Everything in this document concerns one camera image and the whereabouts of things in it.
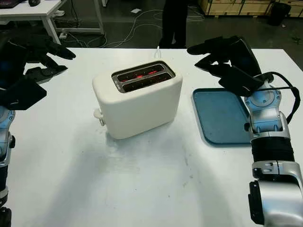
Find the wooden crate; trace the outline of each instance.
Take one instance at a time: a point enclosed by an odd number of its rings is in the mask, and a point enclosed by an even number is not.
[[[292,8],[289,16],[303,17],[303,0],[277,0]],[[201,8],[205,15],[252,15],[270,14],[270,0],[201,0]]]
[[[206,15],[265,15],[270,8],[269,0],[202,0],[201,8]]]
[[[240,15],[267,15],[271,6],[272,3],[269,0],[247,0],[244,2]]]
[[[201,8],[206,15],[238,15],[241,0],[202,0]]]
[[[279,0],[278,2],[285,3],[292,7],[289,12],[291,17],[303,17],[303,0]]]

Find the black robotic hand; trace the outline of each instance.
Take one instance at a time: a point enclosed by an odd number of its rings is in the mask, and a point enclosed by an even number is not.
[[[273,80],[272,75],[261,73],[254,54],[241,37],[209,39],[188,48],[187,52],[192,55],[210,53],[195,66],[220,77],[219,84],[239,96],[249,97],[266,79]]]
[[[9,31],[0,36],[0,105],[10,110],[26,110],[46,96],[38,83],[67,70],[48,53],[68,60],[76,57],[53,43],[51,37],[35,34],[33,30]],[[36,67],[23,74],[26,63],[41,63],[46,68]]]

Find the person's leg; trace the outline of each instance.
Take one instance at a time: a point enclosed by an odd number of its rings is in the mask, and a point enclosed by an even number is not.
[[[187,0],[175,1],[176,4],[176,28],[174,48],[186,48],[186,19],[187,19]]]
[[[175,0],[166,0],[162,14],[162,38],[160,48],[171,48],[174,37],[174,4]]]

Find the toaster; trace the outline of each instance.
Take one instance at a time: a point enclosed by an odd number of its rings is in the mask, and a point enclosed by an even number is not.
[[[172,121],[181,87],[182,76],[160,60],[99,75],[94,115],[113,138],[128,138]]]

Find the white desk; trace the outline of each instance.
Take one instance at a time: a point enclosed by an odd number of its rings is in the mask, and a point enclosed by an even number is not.
[[[52,24],[52,14],[61,6],[61,0],[41,0],[40,4],[30,7],[28,1],[20,3],[12,9],[0,9],[0,20],[42,20],[47,33],[53,41],[60,44],[56,30]]]
[[[250,147],[213,147],[201,139],[192,92],[219,87],[194,67],[201,56],[162,50],[183,74],[175,120],[114,140],[93,117],[92,79],[124,64],[154,60],[155,50],[72,49],[69,69],[43,85],[47,97],[17,112],[7,185],[12,226],[23,227],[256,227],[247,194],[253,181]],[[265,71],[278,71],[303,91],[303,72],[283,50],[254,50]],[[279,79],[276,86],[283,85]],[[282,93],[289,114],[293,98]],[[296,161],[303,167],[303,108],[290,124]]]

